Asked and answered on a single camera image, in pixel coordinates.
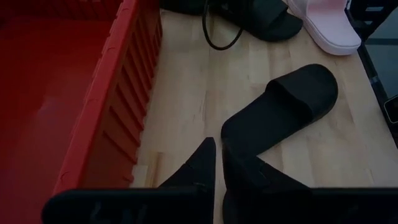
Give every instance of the red plastic crate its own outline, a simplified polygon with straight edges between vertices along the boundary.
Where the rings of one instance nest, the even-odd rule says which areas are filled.
[[[0,2],[2,223],[40,223],[67,189],[128,187],[161,37],[158,0]]]

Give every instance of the black cable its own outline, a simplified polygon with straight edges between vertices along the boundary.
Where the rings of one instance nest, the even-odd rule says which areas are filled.
[[[208,44],[210,45],[210,47],[213,47],[213,48],[216,49],[216,50],[226,50],[226,49],[229,49],[230,47],[232,47],[232,46],[238,41],[238,39],[240,38],[240,36],[241,36],[242,33],[243,33],[243,28],[240,27],[240,30],[239,30],[238,34],[236,35],[235,39],[232,40],[232,42],[231,42],[230,44],[228,44],[227,46],[225,46],[225,47],[219,47],[219,46],[216,46],[215,44],[213,44],[212,41],[210,40],[209,33],[207,32],[207,26],[206,26],[206,16],[207,16],[208,11],[209,11],[209,4],[208,4],[208,1],[209,1],[209,0],[206,0],[206,2],[205,2],[205,8],[204,8],[204,10],[203,10],[203,15],[202,15],[202,17],[201,17],[201,25],[202,25],[202,28],[203,28],[203,32],[205,33],[206,41],[208,42]]]

